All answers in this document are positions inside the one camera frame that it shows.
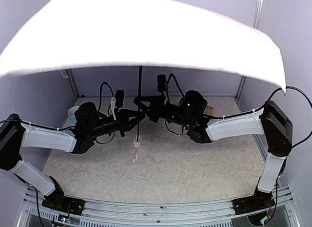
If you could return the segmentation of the pink folding umbrella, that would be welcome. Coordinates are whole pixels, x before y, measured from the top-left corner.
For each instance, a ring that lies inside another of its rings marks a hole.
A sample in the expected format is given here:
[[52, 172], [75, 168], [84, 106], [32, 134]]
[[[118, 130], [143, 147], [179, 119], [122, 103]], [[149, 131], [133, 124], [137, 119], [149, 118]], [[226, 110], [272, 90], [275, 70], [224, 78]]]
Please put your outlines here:
[[267, 34], [175, 0], [51, 0], [0, 55], [2, 77], [139, 65], [229, 72], [286, 91]]

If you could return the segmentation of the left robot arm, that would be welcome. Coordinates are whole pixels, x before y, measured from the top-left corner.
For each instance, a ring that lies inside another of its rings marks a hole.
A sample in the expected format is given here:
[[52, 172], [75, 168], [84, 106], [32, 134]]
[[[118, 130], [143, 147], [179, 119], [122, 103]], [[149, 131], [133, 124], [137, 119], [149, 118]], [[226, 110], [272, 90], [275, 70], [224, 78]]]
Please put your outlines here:
[[11, 171], [45, 196], [47, 206], [61, 209], [65, 206], [64, 192], [58, 182], [30, 164], [21, 154], [22, 147], [60, 150], [73, 154], [87, 152], [96, 139], [119, 132], [123, 137], [145, 117], [143, 112], [118, 110], [112, 116], [97, 111], [92, 102], [78, 107], [74, 116], [76, 124], [66, 130], [35, 126], [23, 122], [19, 115], [11, 114], [0, 127], [0, 167]]

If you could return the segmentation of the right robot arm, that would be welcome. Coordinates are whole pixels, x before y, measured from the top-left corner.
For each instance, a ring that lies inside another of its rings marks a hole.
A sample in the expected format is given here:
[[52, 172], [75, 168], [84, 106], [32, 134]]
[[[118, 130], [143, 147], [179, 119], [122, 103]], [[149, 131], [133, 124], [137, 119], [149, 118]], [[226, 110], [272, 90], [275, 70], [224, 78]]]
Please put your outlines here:
[[134, 104], [152, 122], [163, 119], [186, 128], [189, 138], [199, 144], [236, 136], [265, 135], [268, 155], [253, 198], [270, 197], [293, 145], [293, 124], [275, 102], [266, 101], [256, 110], [228, 117], [206, 115], [208, 102], [194, 90], [187, 91], [179, 105], [166, 101], [163, 95], [135, 97]]

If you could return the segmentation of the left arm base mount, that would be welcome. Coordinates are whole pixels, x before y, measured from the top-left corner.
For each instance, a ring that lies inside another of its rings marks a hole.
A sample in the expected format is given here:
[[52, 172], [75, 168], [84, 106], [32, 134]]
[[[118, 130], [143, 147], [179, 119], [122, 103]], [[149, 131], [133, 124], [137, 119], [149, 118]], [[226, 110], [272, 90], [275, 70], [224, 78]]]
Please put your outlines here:
[[49, 198], [44, 198], [42, 201], [42, 206], [67, 214], [81, 216], [83, 208], [85, 206], [85, 201], [82, 199], [71, 198], [67, 196], [62, 197], [60, 202], [53, 201]]

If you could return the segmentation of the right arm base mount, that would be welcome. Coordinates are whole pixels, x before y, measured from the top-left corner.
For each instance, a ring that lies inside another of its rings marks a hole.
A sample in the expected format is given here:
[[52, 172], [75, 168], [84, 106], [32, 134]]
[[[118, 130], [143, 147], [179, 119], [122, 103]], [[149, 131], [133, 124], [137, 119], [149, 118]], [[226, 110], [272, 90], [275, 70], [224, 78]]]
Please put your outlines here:
[[269, 206], [275, 205], [274, 198], [271, 196], [255, 197], [254, 195], [244, 197], [244, 198], [234, 199], [232, 203], [233, 203], [233, 207], [234, 207], [234, 211], [236, 215], [266, 209], [266, 208], [269, 208]]

